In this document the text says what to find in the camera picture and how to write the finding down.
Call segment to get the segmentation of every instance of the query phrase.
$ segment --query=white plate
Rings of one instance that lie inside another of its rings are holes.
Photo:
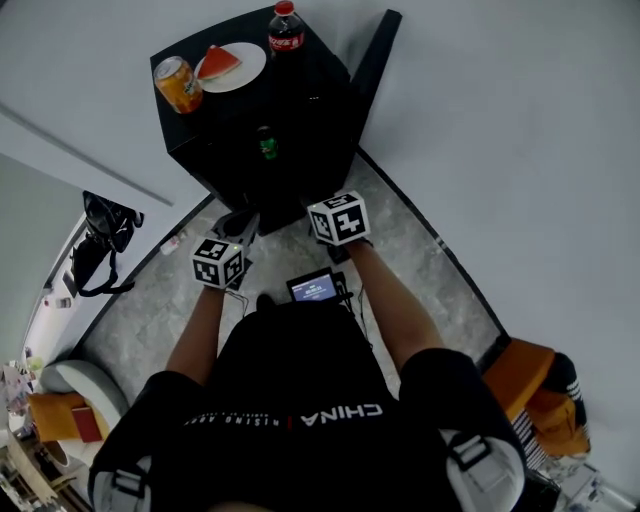
[[[242,63],[227,74],[211,80],[200,80],[198,83],[207,92],[229,92],[247,85],[264,69],[267,63],[267,55],[264,50],[253,43],[231,43],[221,46]],[[195,75],[198,76],[204,57],[198,62]]]

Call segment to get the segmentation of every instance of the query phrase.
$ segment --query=display screen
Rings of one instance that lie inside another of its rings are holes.
[[[336,296],[331,275],[315,277],[306,283],[296,284],[291,287],[296,302],[304,300],[326,300]]]

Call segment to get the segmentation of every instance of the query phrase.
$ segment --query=gray tiled floor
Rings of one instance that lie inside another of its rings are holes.
[[[498,329],[433,237],[361,160],[354,162],[345,189],[357,190],[365,198],[371,240],[426,306],[445,343],[477,360],[491,346]],[[136,287],[115,302],[85,342],[83,357],[110,373],[129,401],[153,373],[163,369],[195,305],[201,287],[192,281],[188,265],[195,236],[204,234],[227,212],[219,201],[207,206],[185,228],[187,238],[180,247],[169,256],[155,256],[136,279]],[[256,238],[249,256],[254,265],[240,288],[251,301],[249,312],[262,291],[284,302],[288,300],[287,280],[331,264],[326,250],[308,236],[308,231],[309,221],[303,219],[265,238]],[[339,269],[345,272],[349,289],[357,296],[360,281],[353,265],[347,262]],[[364,303],[369,339],[389,388],[396,394],[398,375],[366,300]],[[241,318],[240,303],[227,297],[220,347]]]

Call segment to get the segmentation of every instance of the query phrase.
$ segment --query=green bottle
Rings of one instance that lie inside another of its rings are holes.
[[[273,136],[273,130],[269,126],[258,128],[258,139],[260,140],[260,151],[265,160],[273,160],[278,156],[278,141]]]

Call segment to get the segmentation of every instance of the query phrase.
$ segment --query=small screen device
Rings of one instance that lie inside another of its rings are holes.
[[[321,301],[338,295],[330,268],[324,268],[287,282],[294,302]]]

